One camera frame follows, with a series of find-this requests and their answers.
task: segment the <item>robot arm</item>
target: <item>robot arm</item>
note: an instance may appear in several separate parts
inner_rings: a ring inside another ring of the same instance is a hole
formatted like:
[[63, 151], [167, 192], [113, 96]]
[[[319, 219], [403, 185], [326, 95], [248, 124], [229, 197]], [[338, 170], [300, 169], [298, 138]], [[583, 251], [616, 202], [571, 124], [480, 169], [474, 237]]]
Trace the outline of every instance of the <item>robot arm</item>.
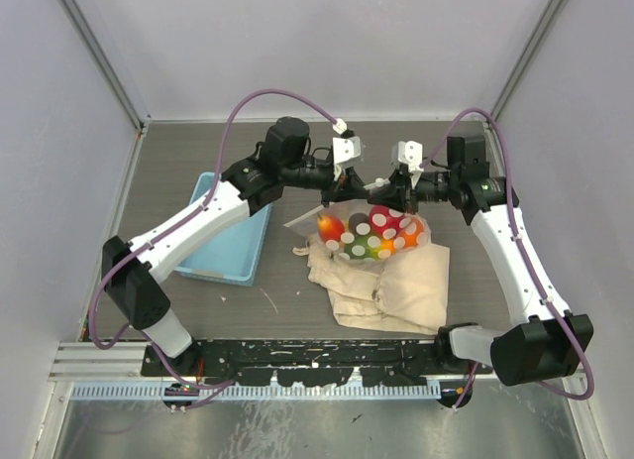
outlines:
[[[347, 199], [367, 199], [400, 211], [416, 212], [418, 202], [450, 201], [459, 209], [482, 242], [500, 280], [511, 319], [503, 333], [474, 324], [443, 327], [435, 344], [435, 357], [448, 371], [465, 368], [466, 360], [493, 367], [505, 385], [558, 378], [573, 373], [579, 358], [553, 318], [514, 244], [508, 225], [503, 177], [489, 176], [484, 137], [450, 137], [448, 171], [422, 172], [422, 146], [400, 142], [392, 152], [394, 172], [375, 188], [365, 189], [354, 162], [363, 156], [363, 145], [352, 131], [333, 139], [324, 159], [306, 152], [309, 129], [299, 119], [282, 118], [268, 129], [256, 152], [231, 165], [221, 175], [213, 201], [191, 221], [167, 235], [122, 269], [106, 291], [138, 330], [143, 330], [175, 366], [187, 356], [192, 338], [170, 308], [159, 284], [189, 254], [222, 230], [253, 216], [279, 199], [286, 186], [318, 189], [327, 204]], [[128, 244], [115, 237], [104, 245], [103, 273], [151, 241], [201, 205], [203, 195], [161, 226]], [[548, 280], [526, 233], [519, 200], [514, 210], [523, 243], [537, 274], [547, 283], [552, 305], [566, 318], [583, 349], [592, 325], [586, 315], [574, 316]]]

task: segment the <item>beige cloth bag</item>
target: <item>beige cloth bag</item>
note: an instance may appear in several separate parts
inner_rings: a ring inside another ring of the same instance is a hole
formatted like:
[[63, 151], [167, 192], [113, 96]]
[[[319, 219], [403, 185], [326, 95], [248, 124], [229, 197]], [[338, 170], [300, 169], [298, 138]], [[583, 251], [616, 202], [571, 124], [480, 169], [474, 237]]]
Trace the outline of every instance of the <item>beige cloth bag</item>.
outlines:
[[430, 243], [384, 263], [356, 265], [319, 242], [293, 252], [308, 256], [308, 280], [328, 291], [341, 325], [430, 335], [445, 325], [449, 248]]

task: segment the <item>gray table surface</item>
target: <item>gray table surface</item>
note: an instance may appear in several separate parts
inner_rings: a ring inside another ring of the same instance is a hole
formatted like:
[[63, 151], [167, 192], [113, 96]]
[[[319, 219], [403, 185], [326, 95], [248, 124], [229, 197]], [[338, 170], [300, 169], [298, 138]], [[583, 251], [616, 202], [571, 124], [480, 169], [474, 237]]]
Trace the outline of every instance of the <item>gray table surface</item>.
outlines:
[[[264, 138], [269, 123], [242, 123], [232, 128], [224, 168], [249, 155]], [[415, 140], [429, 153], [440, 141], [444, 122], [364, 122], [351, 124], [366, 145], [358, 172], [366, 182], [391, 172], [391, 146]], [[119, 234], [130, 239], [161, 224], [189, 201], [198, 176], [212, 171], [222, 124], [153, 125], [144, 141]], [[313, 147], [329, 146], [328, 124], [311, 124]], [[464, 123], [457, 133], [481, 131]], [[444, 160], [444, 153], [438, 158]], [[303, 239], [283, 223], [319, 204], [319, 193], [288, 188], [272, 209], [256, 281], [238, 287], [186, 279], [174, 273], [162, 287], [183, 325], [197, 338], [393, 338], [412, 334], [342, 327], [335, 321], [326, 291], [307, 279], [306, 260], [292, 254]], [[486, 252], [449, 204], [421, 205], [434, 243], [451, 248], [448, 323], [477, 322], [508, 328], [508, 311]], [[263, 290], [277, 307], [273, 309]], [[101, 336], [124, 322], [114, 304], [104, 299], [98, 315]], [[136, 334], [130, 331], [128, 336]]]

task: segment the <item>metal floor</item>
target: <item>metal floor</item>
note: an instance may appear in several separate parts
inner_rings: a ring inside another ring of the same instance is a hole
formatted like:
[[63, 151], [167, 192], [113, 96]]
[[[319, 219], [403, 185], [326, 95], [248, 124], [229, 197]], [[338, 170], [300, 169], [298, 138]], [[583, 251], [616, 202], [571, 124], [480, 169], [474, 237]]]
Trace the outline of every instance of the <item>metal floor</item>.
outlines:
[[[250, 155], [270, 123], [243, 123], [232, 128], [224, 168]], [[365, 182], [391, 173], [391, 147], [415, 140], [429, 153], [447, 128], [445, 122], [365, 122], [351, 124], [366, 145], [358, 172]], [[154, 124], [141, 149], [119, 234], [124, 240], [161, 224], [189, 202], [198, 176], [212, 171], [223, 124]], [[482, 131], [464, 123], [457, 133]], [[311, 124], [312, 145], [330, 146], [334, 132], [326, 123]], [[439, 156], [443, 161], [444, 152]], [[319, 204], [318, 191], [288, 188], [273, 205], [253, 287], [196, 281], [172, 274], [162, 287], [172, 308], [198, 338], [389, 338], [389, 334], [339, 326], [325, 290], [308, 281], [306, 260], [292, 254], [304, 240], [282, 226]], [[434, 243], [451, 248], [448, 323], [477, 322], [508, 327], [501, 287], [484, 248], [449, 203], [425, 204], [420, 213], [431, 227]], [[273, 309], [266, 292], [277, 307]], [[99, 307], [101, 336], [113, 335], [124, 322], [115, 305]]]
[[[120, 434], [108, 432], [128, 429]], [[56, 459], [575, 459], [566, 400], [475, 383], [458, 413], [435, 401], [72, 402]]]

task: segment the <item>blue plastic tray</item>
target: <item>blue plastic tray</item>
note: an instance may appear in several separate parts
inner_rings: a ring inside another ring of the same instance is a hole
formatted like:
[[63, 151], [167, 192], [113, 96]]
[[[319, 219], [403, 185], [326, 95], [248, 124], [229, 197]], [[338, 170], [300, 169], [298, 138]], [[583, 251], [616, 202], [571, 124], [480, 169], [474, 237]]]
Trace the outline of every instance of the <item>blue plastic tray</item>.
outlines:
[[[212, 172], [205, 172], [198, 178], [190, 204], [211, 188], [213, 179]], [[191, 254], [175, 270], [187, 278], [252, 286], [270, 210], [271, 205], [268, 205], [255, 216], [226, 229]]]

